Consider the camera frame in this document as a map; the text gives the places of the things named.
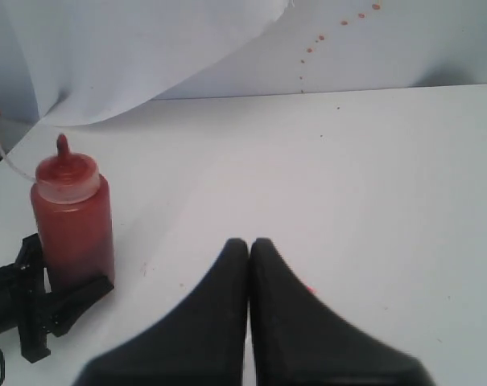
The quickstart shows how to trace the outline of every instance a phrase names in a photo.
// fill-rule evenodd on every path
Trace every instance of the white table surface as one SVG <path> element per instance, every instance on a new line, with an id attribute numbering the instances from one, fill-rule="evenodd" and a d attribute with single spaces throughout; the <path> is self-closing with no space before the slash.
<path id="1" fill-rule="evenodd" d="M 109 180 L 117 289 L 29 364 L 0 335 L 6 385 L 71 384 L 163 317 L 225 240 L 270 237 L 336 312 L 419 357 L 439 385 L 487 386 L 487 85 L 151 101 L 57 134 Z M 0 265 L 35 231 L 30 183 L 0 164 Z M 244 385 L 253 385 L 247 343 Z"/>

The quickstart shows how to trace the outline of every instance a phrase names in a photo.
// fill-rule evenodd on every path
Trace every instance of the white wall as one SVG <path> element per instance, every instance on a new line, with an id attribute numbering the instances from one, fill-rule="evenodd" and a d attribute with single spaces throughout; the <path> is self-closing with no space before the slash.
<path id="1" fill-rule="evenodd" d="M 266 35 L 157 98 L 487 83 L 487 0 L 375 2 L 295 0 Z"/>
<path id="2" fill-rule="evenodd" d="M 31 78 L 7 13 L 0 0 L 0 109 L 16 121 L 38 118 Z"/>

